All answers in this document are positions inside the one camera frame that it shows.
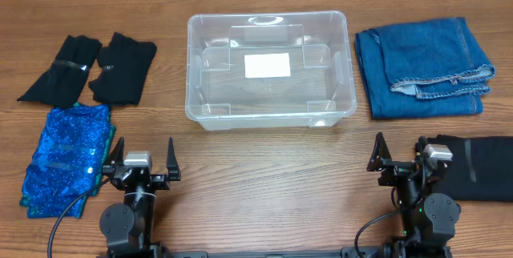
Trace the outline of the blue denim jeans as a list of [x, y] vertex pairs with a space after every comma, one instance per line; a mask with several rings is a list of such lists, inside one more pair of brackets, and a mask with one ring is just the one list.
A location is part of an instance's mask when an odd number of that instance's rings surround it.
[[364, 30], [355, 52], [375, 119], [480, 114], [496, 74], [463, 17]]

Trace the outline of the blue sequin fabric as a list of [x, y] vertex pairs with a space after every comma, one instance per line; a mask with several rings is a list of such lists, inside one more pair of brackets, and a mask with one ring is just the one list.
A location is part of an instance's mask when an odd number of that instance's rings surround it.
[[22, 185], [20, 204], [27, 208], [27, 217], [58, 217], [99, 184], [115, 131], [107, 105], [53, 108]]

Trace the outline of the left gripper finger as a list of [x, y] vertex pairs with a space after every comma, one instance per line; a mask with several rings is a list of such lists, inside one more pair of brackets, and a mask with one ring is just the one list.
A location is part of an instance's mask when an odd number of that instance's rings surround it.
[[116, 163], [123, 162], [123, 153], [124, 153], [124, 137], [120, 137], [114, 149], [106, 158], [104, 165], [111, 166]]
[[178, 165], [174, 144], [172, 137], [168, 139], [168, 154], [167, 154], [167, 162], [166, 168], [168, 170], [169, 176], [179, 176], [180, 175], [180, 167]]

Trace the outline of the black garment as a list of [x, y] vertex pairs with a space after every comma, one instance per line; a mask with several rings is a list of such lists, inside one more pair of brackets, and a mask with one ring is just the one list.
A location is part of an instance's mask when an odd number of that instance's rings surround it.
[[446, 145], [453, 153], [434, 192], [453, 200], [512, 201], [512, 137], [437, 135], [428, 142]]

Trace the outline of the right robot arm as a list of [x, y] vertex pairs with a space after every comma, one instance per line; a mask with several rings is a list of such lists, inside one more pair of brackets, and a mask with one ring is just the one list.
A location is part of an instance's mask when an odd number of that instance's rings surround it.
[[448, 169], [453, 154], [446, 145], [428, 143], [425, 137], [415, 144], [411, 162], [392, 159], [381, 132], [376, 134], [367, 171], [381, 174], [378, 184], [391, 187], [396, 210], [369, 224], [400, 215], [403, 234], [385, 242], [373, 256], [385, 258], [451, 257], [449, 240], [455, 235], [460, 206], [448, 195], [432, 187]]

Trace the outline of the black cloth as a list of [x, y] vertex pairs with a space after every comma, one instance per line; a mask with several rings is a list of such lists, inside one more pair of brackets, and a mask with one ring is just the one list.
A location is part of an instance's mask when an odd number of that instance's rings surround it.
[[68, 35], [50, 68], [18, 98], [19, 102], [40, 102], [70, 108], [78, 101], [102, 43], [94, 38]]
[[153, 42], [137, 42], [115, 32], [96, 56], [101, 73], [88, 84], [93, 99], [110, 105], [138, 105], [156, 51]]

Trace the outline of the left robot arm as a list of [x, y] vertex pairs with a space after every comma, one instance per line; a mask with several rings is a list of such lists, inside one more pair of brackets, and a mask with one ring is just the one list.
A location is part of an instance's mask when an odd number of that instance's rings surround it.
[[151, 172], [148, 151], [123, 153], [121, 137], [102, 166], [116, 189], [124, 192], [123, 202], [112, 204], [102, 213], [99, 227], [107, 241], [107, 256], [167, 258], [171, 254], [160, 242], [152, 240], [156, 193], [170, 189], [170, 183], [181, 180], [173, 140], [168, 140], [165, 174]]

